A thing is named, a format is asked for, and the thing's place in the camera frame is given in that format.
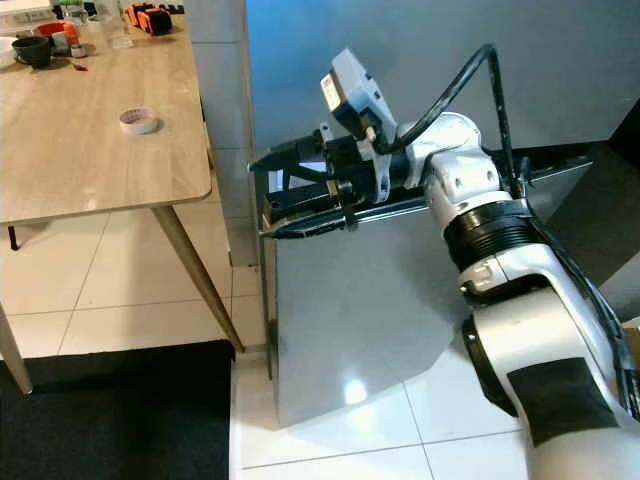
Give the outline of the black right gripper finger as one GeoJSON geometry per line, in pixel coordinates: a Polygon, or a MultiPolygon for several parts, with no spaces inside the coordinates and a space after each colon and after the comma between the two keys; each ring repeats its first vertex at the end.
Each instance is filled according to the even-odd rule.
{"type": "Polygon", "coordinates": [[[300,239],[346,229],[353,193],[325,186],[301,186],[265,195],[265,236],[300,239]]]}
{"type": "Polygon", "coordinates": [[[248,165],[253,174],[283,172],[287,177],[329,179],[324,138],[297,138],[268,148],[248,165]]]}

